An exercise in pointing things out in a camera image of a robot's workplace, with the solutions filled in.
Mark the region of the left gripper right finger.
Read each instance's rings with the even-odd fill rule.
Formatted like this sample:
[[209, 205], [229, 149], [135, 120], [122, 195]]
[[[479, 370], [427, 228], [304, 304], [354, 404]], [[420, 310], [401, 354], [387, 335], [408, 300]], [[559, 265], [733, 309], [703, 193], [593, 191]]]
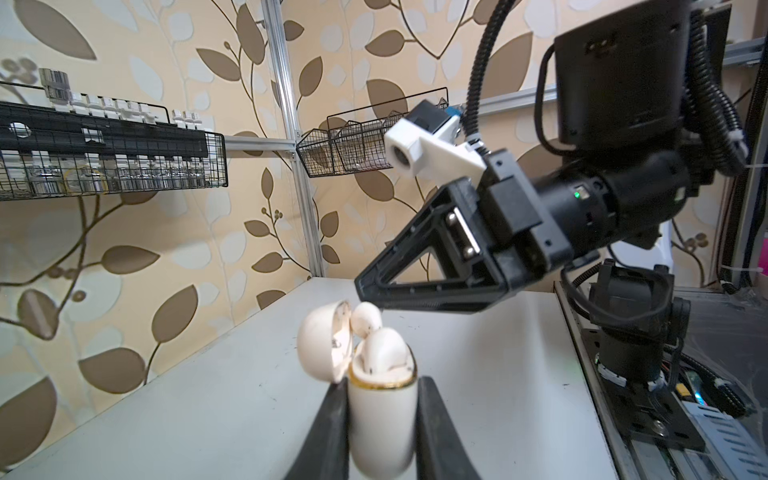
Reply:
[[427, 480], [479, 479], [435, 381], [418, 381], [416, 415], [416, 478]]

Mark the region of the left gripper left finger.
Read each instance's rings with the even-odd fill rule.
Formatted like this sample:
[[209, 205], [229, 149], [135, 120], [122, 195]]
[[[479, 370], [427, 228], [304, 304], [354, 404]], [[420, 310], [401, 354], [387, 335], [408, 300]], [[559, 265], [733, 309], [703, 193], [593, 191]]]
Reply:
[[331, 384], [285, 480], [349, 478], [348, 381]]

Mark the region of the white earbud case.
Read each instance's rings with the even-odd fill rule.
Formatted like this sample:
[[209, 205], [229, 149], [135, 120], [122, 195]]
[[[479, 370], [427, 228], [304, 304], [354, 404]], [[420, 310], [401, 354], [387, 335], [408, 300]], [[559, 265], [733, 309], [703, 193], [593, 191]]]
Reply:
[[365, 339], [350, 326], [354, 308], [341, 300], [311, 311], [298, 331], [298, 358], [304, 372], [316, 380], [348, 381], [352, 459], [369, 478], [393, 479], [413, 458], [417, 365], [410, 349], [406, 366], [380, 375], [365, 373], [360, 358]]

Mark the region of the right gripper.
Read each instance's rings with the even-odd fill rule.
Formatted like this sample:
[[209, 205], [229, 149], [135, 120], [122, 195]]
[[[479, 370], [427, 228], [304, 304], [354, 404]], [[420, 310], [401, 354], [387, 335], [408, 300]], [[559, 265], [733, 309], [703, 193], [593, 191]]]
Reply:
[[573, 246], [514, 156], [502, 149], [473, 186], [434, 191], [355, 279], [385, 310], [473, 313], [573, 259]]

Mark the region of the white earbud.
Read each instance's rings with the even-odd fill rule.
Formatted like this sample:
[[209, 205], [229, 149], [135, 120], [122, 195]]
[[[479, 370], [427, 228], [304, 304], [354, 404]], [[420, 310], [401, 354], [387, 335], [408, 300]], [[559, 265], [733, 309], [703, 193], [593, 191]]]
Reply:
[[376, 305], [362, 302], [353, 309], [350, 326], [357, 337], [366, 339], [383, 327], [382, 312]]
[[369, 334], [361, 349], [363, 371], [380, 375], [408, 364], [411, 351], [402, 336], [394, 329], [383, 327]]

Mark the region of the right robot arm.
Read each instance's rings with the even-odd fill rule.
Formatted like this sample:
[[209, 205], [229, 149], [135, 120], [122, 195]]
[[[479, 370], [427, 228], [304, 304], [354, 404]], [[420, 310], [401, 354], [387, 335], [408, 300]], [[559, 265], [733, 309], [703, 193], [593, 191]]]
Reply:
[[625, 439], [703, 450], [674, 397], [690, 304], [669, 269], [621, 266], [599, 252], [654, 246], [716, 174], [736, 177], [749, 148], [716, 81], [707, 1], [643, 1], [558, 36], [542, 70], [556, 71], [559, 157], [530, 179], [513, 155], [488, 149], [479, 129], [484, 79], [513, 10], [498, 2], [471, 70], [465, 108], [451, 116], [420, 102], [384, 137], [388, 161], [431, 170], [437, 192], [356, 277], [361, 300], [393, 310], [482, 311], [558, 272], [571, 305], [600, 331], [595, 367]]

